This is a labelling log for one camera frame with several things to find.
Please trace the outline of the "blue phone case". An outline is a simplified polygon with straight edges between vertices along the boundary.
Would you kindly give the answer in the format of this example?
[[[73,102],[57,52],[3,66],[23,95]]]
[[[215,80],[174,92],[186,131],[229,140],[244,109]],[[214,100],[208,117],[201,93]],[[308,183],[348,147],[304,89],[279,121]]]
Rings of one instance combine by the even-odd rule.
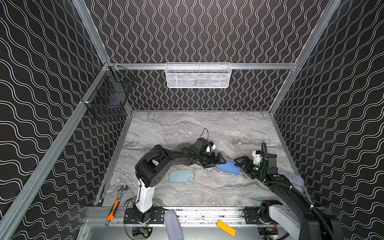
[[[241,167],[237,163],[227,161],[225,164],[216,165],[216,168],[234,175],[239,175],[241,172]]]

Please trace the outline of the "light green phone case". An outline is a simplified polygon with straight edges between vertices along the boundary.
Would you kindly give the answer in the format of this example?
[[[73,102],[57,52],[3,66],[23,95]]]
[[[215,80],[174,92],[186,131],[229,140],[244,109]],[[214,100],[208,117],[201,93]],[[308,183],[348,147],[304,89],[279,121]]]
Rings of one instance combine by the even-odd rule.
[[[170,183],[193,183],[195,181],[195,172],[193,170],[175,170],[170,171]]]

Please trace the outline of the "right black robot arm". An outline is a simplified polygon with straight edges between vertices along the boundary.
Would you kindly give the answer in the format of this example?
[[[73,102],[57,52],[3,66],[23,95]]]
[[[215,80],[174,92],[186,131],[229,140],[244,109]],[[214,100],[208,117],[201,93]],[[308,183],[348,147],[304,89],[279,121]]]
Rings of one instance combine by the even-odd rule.
[[[277,155],[256,151],[257,160],[236,158],[234,162],[251,179],[259,180],[287,206],[278,201],[262,201],[260,220],[276,222],[295,240],[342,240],[340,221],[315,207],[290,180],[279,173]]]

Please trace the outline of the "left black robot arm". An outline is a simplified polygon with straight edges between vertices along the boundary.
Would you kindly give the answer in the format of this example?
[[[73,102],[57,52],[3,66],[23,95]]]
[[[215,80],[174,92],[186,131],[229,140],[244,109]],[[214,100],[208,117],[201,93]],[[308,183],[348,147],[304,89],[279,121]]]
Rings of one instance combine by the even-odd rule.
[[[156,185],[165,177],[172,166],[200,165],[204,169],[226,164],[221,153],[215,152],[216,145],[204,138],[198,138],[190,147],[181,150],[165,149],[154,146],[144,154],[135,166],[138,179],[138,196],[135,208],[144,214],[153,207],[153,195]]]

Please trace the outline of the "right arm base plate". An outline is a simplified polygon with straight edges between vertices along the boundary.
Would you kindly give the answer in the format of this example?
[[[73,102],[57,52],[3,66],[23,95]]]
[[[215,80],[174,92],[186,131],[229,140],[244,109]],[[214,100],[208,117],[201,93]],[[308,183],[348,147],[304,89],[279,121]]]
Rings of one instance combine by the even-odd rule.
[[[262,214],[259,207],[245,207],[241,216],[247,225],[273,225],[274,221]]]

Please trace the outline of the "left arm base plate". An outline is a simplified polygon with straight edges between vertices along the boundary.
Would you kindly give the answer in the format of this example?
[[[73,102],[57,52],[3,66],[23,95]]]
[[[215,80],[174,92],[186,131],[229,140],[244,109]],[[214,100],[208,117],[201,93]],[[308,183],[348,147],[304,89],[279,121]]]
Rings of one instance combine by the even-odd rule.
[[[163,224],[166,210],[162,207],[152,207],[142,213],[136,207],[127,208],[124,214],[124,224]]]

